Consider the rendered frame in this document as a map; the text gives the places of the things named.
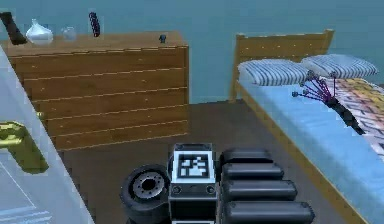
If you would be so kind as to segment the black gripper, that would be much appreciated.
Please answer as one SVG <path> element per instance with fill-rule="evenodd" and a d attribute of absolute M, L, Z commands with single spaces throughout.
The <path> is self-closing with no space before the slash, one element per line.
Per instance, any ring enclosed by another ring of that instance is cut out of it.
<path fill-rule="evenodd" d="M 120 199 L 127 224 L 171 224 L 168 204 L 170 180 L 163 165 L 136 168 L 123 181 Z"/>

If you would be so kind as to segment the brown wooden chest of drawers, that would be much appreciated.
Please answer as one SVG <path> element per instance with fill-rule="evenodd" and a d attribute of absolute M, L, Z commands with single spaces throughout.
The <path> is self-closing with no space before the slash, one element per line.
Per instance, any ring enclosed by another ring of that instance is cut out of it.
<path fill-rule="evenodd" d="M 1 46 L 59 150 L 188 132 L 189 46 L 177 31 Z"/>

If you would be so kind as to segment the white room door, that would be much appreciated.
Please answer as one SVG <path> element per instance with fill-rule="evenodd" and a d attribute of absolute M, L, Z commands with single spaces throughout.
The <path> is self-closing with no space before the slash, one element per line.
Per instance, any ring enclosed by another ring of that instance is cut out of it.
<path fill-rule="evenodd" d="M 94 224 L 2 47 L 0 224 Z"/>

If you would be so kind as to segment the wooden bed with blue sheet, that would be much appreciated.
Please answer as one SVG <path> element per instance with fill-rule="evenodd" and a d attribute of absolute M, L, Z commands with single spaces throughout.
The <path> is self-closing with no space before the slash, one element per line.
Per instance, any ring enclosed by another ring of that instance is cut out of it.
<path fill-rule="evenodd" d="M 229 99 L 246 102 L 349 224 L 384 224 L 384 162 L 364 136 L 347 127 L 321 101 L 293 97 L 293 91 L 303 90 L 299 83 L 259 86 L 238 70 L 242 62 L 261 59 L 302 65 L 306 57 L 331 54 L 333 35 L 331 29 L 313 34 L 237 35 Z"/>

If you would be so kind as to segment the clear glass bowl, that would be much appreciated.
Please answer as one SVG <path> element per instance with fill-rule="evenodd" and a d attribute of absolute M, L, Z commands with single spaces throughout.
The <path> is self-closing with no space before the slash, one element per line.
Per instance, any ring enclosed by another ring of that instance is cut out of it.
<path fill-rule="evenodd" d="M 74 27 L 63 28 L 62 36 L 65 41 L 75 41 L 77 39 L 77 34 Z"/>

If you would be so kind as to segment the striped white pillow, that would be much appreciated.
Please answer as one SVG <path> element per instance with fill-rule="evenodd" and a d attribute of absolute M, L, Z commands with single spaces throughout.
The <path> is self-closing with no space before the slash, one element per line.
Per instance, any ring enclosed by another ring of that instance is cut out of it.
<path fill-rule="evenodd" d="M 374 64 L 364 59 L 342 54 L 310 56 L 301 63 L 315 74 L 337 79 L 362 78 L 379 72 Z"/>
<path fill-rule="evenodd" d="M 293 85 L 304 81 L 308 69 L 300 63 L 286 59 L 261 59 L 245 61 L 238 65 L 259 86 Z"/>

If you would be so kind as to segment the white round vase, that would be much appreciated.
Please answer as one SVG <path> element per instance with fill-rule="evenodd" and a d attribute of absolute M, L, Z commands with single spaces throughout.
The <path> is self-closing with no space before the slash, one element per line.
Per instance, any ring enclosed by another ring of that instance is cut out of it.
<path fill-rule="evenodd" d="M 27 30 L 26 37 L 35 45 L 49 45 L 53 41 L 52 31 L 40 25 L 36 19 L 32 20 L 32 25 Z"/>

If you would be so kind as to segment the black slanted bar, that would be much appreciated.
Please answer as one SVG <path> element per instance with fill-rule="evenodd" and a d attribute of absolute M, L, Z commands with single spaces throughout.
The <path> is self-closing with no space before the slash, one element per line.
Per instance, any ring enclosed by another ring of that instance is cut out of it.
<path fill-rule="evenodd" d="M 0 12 L 0 20 L 4 24 L 8 37 L 13 45 L 23 45 L 27 39 L 17 27 L 11 12 Z"/>

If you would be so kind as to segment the black purple scalp massager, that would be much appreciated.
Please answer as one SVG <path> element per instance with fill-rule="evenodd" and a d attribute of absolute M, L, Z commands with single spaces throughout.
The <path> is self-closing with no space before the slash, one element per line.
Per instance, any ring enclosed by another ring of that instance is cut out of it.
<path fill-rule="evenodd" d="M 343 106 L 336 98 L 336 76 L 335 73 L 331 73 L 333 79 L 333 91 L 330 91 L 328 85 L 324 79 L 315 74 L 312 70 L 309 70 L 306 78 L 299 83 L 303 88 L 302 92 L 292 92 L 293 97 L 305 97 L 312 100 L 321 101 L 328 108 L 334 110 L 340 118 L 343 120 L 347 127 L 351 127 L 358 135 L 363 135 L 365 131 L 359 126 L 357 119 Z"/>

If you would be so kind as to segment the patterned colourful blanket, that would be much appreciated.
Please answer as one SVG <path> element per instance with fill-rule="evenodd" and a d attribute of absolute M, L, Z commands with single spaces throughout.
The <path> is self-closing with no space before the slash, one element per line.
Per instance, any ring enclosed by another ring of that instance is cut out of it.
<path fill-rule="evenodd" d="M 384 89 L 364 79 L 327 79 L 326 83 L 357 119 L 364 138 L 384 162 Z"/>

